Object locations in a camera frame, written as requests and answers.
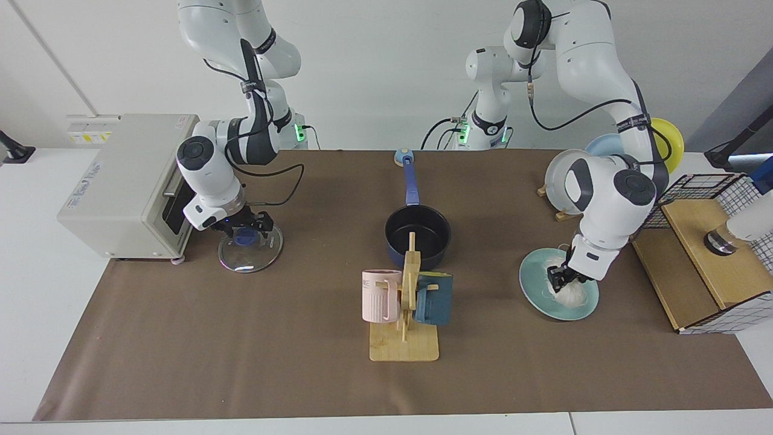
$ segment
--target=wooden base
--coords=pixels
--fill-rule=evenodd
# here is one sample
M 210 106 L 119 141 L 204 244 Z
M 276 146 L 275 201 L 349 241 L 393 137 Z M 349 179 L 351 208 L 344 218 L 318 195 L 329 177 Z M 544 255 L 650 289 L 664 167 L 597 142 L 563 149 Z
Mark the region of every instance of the wooden base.
M 398 324 L 370 324 L 370 361 L 436 361 L 440 357 L 438 327 L 411 321 L 403 341 Z
M 722 257 L 703 244 L 703 236 L 727 220 L 716 200 L 678 200 L 663 206 L 663 212 L 720 308 L 773 289 L 773 276 L 748 247 Z
M 570 219 L 579 218 L 582 214 L 566 214 L 563 211 L 556 213 L 556 222 L 568 221 Z

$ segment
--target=green plate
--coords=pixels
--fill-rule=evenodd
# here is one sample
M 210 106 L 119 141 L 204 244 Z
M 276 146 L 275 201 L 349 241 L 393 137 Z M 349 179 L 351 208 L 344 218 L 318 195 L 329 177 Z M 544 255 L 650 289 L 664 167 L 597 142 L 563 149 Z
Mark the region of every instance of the green plate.
M 587 281 L 583 284 L 587 301 L 582 307 L 569 308 L 553 300 L 548 291 L 550 281 L 547 278 L 545 262 L 560 256 L 562 260 L 567 257 L 565 251 L 555 248 L 542 248 L 529 253 L 521 262 L 518 271 L 518 279 L 526 298 L 546 316 L 558 320 L 580 320 L 593 313 L 598 305 L 598 284 L 595 281 Z

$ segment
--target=white wall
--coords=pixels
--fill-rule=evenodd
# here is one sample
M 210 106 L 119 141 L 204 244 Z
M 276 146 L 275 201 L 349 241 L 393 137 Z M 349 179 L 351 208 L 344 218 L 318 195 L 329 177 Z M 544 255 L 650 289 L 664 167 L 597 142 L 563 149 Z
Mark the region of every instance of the white wall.
M 88 108 L 6 0 L 0 59 L 0 129 L 22 144 L 68 146 L 65 115 Z
M 181 41 L 172 0 L 15 1 L 101 114 L 193 112 L 230 118 L 244 113 L 233 79 L 207 70 Z M 732 7 L 721 0 L 608 3 L 622 63 L 641 85 L 651 112 L 675 122 L 685 136 L 719 106 L 773 39 L 773 2 L 738 0 Z M 301 51 L 301 73 L 283 85 L 291 104 L 318 127 L 323 146 L 396 148 L 417 146 L 435 120 L 461 112 L 474 91 L 464 71 L 467 54 L 502 43 L 517 0 L 265 4 L 274 27 Z M 2 17 L 5 24 L 5 11 Z M 2 49 L 8 50 L 8 38 L 3 41 Z M 36 59 L 14 59 L 16 70 L 49 70 Z M 30 83 L 9 83 L 8 69 L 0 69 L 3 96 L 42 92 Z M 512 87 L 516 146 L 584 146 L 611 130 L 611 119 L 599 113 L 562 132 L 541 132 L 531 122 L 524 86 Z M 68 93 L 56 87 L 54 99 Z M 65 115 L 62 109 L 77 110 L 77 105 L 55 110 L 41 100 L 24 116 L 9 117 L 3 109 L 0 124 L 39 142 L 58 143 L 51 142 L 54 121 Z M 536 84 L 536 106 L 549 124 L 585 108 L 558 88 L 552 70 Z M 46 113 L 45 131 L 29 126 L 40 112 Z

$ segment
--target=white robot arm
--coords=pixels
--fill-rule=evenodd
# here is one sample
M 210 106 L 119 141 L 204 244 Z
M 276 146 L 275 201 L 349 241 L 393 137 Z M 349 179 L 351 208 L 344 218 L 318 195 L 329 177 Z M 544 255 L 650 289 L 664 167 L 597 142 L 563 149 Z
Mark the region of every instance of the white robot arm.
M 217 224 L 213 228 L 230 233 L 233 227 L 260 226 L 257 217 L 267 214 L 252 215 L 246 207 L 226 153 L 233 163 L 266 165 L 279 149 L 301 145 L 303 116 L 270 80 L 296 75 L 301 57 L 271 27 L 261 0 L 180 0 L 178 17 L 182 38 L 207 65 L 241 80 L 249 114 L 202 121 L 181 144 L 178 166 L 197 193 L 184 213 L 198 230 Z
M 510 103 L 502 83 L 528 81 L 533 104 L 532 79 L 544 71 L 542 50 L 555 50 L 559 84 L 567 94 L 615 120 L 624 149 L 604 157 L 579 152 L 555 187 L 584 215 L 567 261 L 548 271 L 559 291 L 575 279 L 604 278 L 666 188 L 668 171 L 638 86 L 618 60 L 609 9 L 598 0 L 525 0 L 513 14 L 504 46 L 470 54 L 468 76 L 480 92 L 462 149 L 490 149 L 500 142 Z

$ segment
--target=light blue plate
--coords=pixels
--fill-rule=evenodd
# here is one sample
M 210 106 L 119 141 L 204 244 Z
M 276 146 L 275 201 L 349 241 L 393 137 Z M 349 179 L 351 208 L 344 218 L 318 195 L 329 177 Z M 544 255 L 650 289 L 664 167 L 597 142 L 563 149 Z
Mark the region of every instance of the light blue plate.
M 594 156 L 611 156 L 612 154 L 625 154 L 623 141 L 617 133 L 598 136 L 587 144 L 585 151 Z
M 568 308 L 553 300 L 548 286 L 545 262 L 557 256 L 562 259 L 567 257 L 565 251 L 555 248 L 542 248 L 531 251 L 521 262 L 518 271 L 518 279 L 526 298 L 543 314 L 558 320 L 580 320 L 593 313 L 598 305 L 598 284 L 595 281 L 587 281 L 583 284 L 587 301 L 582 307 Z

